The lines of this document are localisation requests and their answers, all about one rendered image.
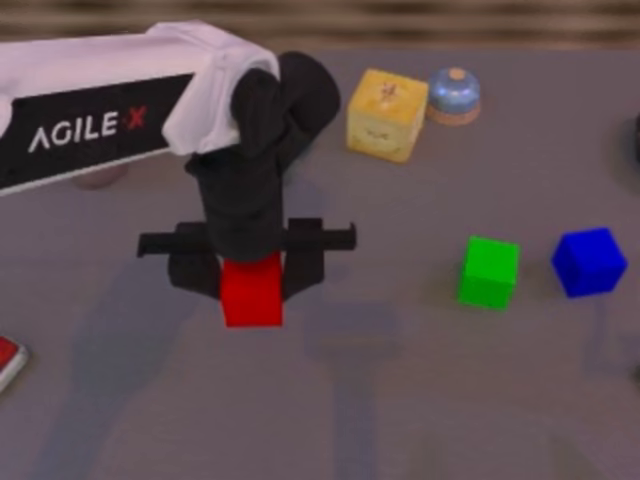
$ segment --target gray table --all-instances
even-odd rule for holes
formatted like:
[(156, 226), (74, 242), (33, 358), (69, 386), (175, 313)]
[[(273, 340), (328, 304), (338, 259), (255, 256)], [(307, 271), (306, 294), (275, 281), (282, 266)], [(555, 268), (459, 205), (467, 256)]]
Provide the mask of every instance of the gray table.
[[(460, 65), (477, 123), (427, 124), (406, 166), (347, 153), (344, 116), (292, 172), (289, 215), (355, 221), (278, 331), (227, 331), (173, 290), (137, 235), (201, 218), (183, 161), (101, 192), (0, 201), (0, 330), (35, 361), (0, 399), (3, 480), (640, 478), (640, 108), (634, 53), (359, 51), (319, 56), (345, 99), (370, 66)], [(606, 225), (631, 267), (568, 300), (559, 236)], [(457, 305), (478, 234), (522, 247), (504, 313)]]

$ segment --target red and white object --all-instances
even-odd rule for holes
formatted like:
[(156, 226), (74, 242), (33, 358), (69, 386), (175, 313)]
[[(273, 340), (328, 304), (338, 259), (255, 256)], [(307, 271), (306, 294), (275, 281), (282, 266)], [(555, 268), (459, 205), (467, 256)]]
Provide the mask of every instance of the red and white object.
[(15, 340), (0, 336), (0, 392), (20, 373), (29, 360), (29, 352)]

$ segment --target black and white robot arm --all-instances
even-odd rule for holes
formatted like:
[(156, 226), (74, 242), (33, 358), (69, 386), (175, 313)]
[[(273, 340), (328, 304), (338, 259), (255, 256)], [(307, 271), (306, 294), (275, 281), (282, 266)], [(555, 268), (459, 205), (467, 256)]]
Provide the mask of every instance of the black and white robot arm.
[(0, 43), (0, 194), (168, 151), (238, 143), (230, 113), (269, 50), (199, 22), (143, 34)]

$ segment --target yellow sponge block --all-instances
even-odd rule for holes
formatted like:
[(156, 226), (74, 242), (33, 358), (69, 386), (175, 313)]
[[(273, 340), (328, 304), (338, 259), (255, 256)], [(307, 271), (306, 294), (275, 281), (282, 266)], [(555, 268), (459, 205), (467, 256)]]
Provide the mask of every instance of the yellow sponge block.
[(424, 124), (428, 94), (426, 82), (367, 70), (349, 102), (347, 147), (392, 162), (406, 162)]

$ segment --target red object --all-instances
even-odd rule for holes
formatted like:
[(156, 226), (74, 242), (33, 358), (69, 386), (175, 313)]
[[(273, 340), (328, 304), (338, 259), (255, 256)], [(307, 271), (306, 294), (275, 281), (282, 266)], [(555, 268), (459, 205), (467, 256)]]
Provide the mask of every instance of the red object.
[(255, 263), (225, 260), (220, 302), (227, 327), (282, 326), (280, 252)]
[(5, 368), (17, 353), (18, 345), (5, 337), (0, 337), (0, 370)]

